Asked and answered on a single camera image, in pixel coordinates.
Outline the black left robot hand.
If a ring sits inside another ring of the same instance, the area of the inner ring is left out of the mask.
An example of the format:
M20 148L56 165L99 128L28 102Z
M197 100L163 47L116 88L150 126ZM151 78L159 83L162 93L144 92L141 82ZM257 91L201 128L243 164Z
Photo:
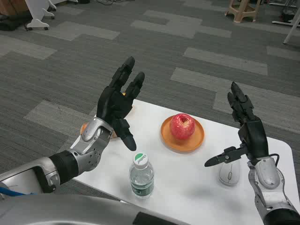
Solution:
M145 79L144 72L138 73L129 84L125 92L121 88L127 82L135 64L134 57L130 56L119 67L112 77L110 84L105 87L99 97L96 116L108 123L115 131L116 136L121 138L126 147L136 150L136 143L129 131L129 124L125 117L132 109L133 100L139 95Z

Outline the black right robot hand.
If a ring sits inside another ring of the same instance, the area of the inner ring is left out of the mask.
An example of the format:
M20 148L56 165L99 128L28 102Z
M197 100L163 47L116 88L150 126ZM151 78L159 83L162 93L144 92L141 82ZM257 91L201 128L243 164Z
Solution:
M227 99L232 108L232 117L240 124L238 136L241 144L239 148L229 147L224 149L220 155L210 158L204 164L205 167L215 166L220 163L230 163L241 159L246 155L251 160L267 157L269 148L266 133L261 119L254 115L253 104L240 87L232 82L231 91L227 94Z

